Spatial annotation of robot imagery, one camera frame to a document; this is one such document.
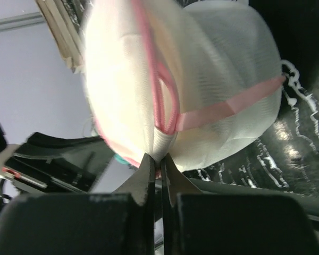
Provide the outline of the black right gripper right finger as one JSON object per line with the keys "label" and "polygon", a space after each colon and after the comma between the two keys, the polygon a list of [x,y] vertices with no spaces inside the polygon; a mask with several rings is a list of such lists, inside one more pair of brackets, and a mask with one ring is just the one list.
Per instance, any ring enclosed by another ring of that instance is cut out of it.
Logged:
{"label": "black right gripper right finger", "polygon": [[166,155],[161,161],[161,175],[162,191],[167,193],[172,208],[176,205],[178,194],[202,194],[202,191],[177,169],[170,155]]}

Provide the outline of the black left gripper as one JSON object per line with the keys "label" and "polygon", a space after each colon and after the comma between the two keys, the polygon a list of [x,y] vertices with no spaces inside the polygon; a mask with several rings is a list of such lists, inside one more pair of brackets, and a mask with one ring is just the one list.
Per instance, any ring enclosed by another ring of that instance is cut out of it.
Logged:
{"label": "black left gripper", "polygon": [[20,194],[43,194],[51,184],[91,191],[113,155],[99,136],[63,139],[35,132],[21,146],[8,144],[0,125],[0,196],[7,196],[6,181]]}

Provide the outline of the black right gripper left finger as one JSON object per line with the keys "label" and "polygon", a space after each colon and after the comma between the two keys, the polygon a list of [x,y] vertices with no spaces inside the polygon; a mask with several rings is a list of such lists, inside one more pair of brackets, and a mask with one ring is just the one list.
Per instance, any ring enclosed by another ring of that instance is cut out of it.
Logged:
{"label": "black right gripper left finger", "polygon": [[129,193],[135,203],[144,206],[150,194],[154,194],[155,189],[155,161],[144,154],[137,171],[133,173],[114,194]]}

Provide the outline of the white pink mesh laundry bag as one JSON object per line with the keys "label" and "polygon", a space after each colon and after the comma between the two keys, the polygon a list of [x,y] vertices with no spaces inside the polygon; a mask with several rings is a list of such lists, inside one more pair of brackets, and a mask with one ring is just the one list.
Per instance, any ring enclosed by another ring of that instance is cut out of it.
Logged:
{"label": "white pink mesh laundry bag", "polygon": [[83,39],[97,132],[135,166],[170,154],[182,172],[207,167],[277,118],[280,55],[249,5],[92,1]]}

